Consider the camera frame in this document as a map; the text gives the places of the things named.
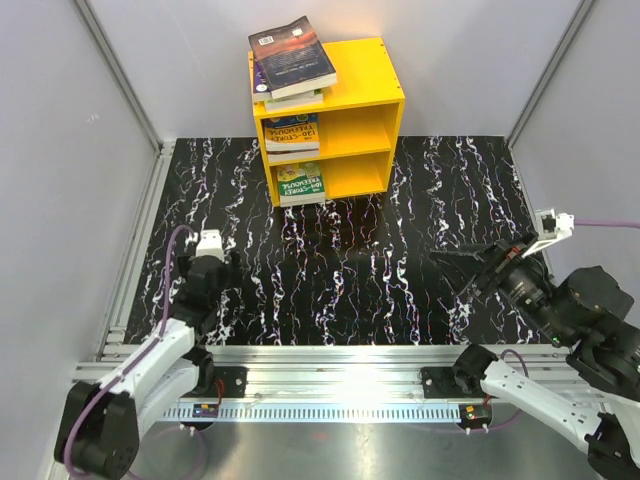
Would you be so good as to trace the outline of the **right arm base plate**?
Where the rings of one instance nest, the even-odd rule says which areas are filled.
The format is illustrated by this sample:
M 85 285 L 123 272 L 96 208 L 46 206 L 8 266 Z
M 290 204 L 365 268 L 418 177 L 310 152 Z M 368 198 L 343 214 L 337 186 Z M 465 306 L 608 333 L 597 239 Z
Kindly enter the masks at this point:
M 493 409 L 490 397 L 478 386 L 460 386 L 452 367 L 423 367 L 419 380 L 424 399 L 445 403 L 450 417 L 465 434 L 489 432 Z

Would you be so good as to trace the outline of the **green treehouse book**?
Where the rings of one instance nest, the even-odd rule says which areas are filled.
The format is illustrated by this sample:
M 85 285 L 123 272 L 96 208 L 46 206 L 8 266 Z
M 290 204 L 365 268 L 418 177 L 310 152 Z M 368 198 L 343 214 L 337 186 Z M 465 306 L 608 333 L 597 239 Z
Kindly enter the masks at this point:
M 281 197 L 325 197 L 325 182 L 320 163 L 297 162 L 276 168 L 279 199 Z

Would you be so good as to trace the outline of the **dark Tale of Two Cities book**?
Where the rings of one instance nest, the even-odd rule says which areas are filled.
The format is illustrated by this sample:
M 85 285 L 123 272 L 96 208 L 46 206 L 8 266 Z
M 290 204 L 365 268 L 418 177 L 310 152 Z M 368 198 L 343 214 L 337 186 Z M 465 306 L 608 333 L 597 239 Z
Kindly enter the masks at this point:
M 337 71 L 307 16 L 248 36 L 274 100 L 331 87 Z

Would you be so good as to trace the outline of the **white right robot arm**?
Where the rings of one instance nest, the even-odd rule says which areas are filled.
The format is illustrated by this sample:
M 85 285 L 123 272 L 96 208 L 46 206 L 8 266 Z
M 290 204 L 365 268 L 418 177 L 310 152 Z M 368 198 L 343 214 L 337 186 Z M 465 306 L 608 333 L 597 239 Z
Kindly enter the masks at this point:
M 554 284 L 528 252 L 535 239 L 433 250 L 429 257 L 454 293 L 500 293 L 554 347 L 569 348 L 566 364 L 602 395 L 608 411 L 579 406 L 477 344 L 453 364 L 454 388 L 465 397 L 483 392 L 527 413 L 585 453 L 601 477 L 636 479 L 639 330 L 626 321 L 634 299 L 600 266 L 578 268 Z

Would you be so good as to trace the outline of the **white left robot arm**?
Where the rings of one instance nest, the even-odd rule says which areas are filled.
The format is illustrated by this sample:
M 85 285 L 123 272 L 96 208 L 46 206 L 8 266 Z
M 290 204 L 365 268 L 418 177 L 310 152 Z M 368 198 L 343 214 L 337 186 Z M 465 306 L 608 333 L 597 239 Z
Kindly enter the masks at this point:
M 76 479 L 122 479 L 150 427 L 186 394 L 203 397 L 215 385 L 207 337 L 221 294 L 237 280 L 240 256 L 198 254 L 178 260 L 183 279 L 167 318 L 124 362 L 101 379 L 69 390 L 53 457 Z

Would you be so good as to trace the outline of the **purple 52-storey treehouse book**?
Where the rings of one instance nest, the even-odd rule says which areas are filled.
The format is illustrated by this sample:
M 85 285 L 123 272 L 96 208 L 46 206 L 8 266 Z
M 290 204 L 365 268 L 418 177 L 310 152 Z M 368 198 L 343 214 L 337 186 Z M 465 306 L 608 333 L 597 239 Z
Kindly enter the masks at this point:
M 253 103 L 265 102 L 265 101 L 288 101 L 288 100 L 298 100 L 298 99 L 306 99 L 306 98 L 314 98 L 316 96 L 321 96 L 323 94 L 321 89 L 308 90 L 301 93 L 285 96 L 282 98 L 275 99 L 271 93 L 270 87 L 264 77 L 264 74 L 258 65 L 255 59 L 252 59 L 252 81 L 251 81 L 251 98 Z

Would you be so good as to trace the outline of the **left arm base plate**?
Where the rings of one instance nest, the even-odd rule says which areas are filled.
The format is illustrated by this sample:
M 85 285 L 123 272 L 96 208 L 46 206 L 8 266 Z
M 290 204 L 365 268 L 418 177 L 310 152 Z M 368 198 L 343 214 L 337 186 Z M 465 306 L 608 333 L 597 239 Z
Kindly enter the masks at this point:
M 214 368 L 211 383 L 198 394 L 189 393 L 179 402 L 179 421 L 203 431 L 222 418 L 222 407 L 227 400 L 245 397 L 248 369 L 242 366 Z

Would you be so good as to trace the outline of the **lime 65-storey treehouse book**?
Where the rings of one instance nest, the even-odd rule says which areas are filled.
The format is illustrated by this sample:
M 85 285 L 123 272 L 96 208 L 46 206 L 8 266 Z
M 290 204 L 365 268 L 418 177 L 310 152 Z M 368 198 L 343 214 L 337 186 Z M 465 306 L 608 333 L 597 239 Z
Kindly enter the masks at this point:
M 316 89 L 301 94 L 296 94 L 286 98 L 266 100 L 264 108 L 266 112 L 276 112 L 306 105 L 319 104 L 324 101 L 323 91 Z

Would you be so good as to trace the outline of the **yellow 130-storey treehouse book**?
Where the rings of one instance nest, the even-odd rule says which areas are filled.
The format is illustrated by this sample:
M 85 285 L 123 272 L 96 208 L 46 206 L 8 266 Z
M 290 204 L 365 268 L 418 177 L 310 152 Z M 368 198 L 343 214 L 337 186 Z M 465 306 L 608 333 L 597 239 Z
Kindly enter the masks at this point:
M 320 147 L 317 113 L 268 118 L 263 121 L 268 152 L 317 150 Z

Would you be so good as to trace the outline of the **dark blue treehouse book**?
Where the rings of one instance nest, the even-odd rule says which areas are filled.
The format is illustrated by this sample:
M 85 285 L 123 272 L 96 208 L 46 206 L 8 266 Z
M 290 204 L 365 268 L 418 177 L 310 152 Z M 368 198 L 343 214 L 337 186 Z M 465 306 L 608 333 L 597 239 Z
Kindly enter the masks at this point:
M 281 197 L 280 206 L 295 207 L 304 205 L 323 204 L 326 201 L 325 197 Z

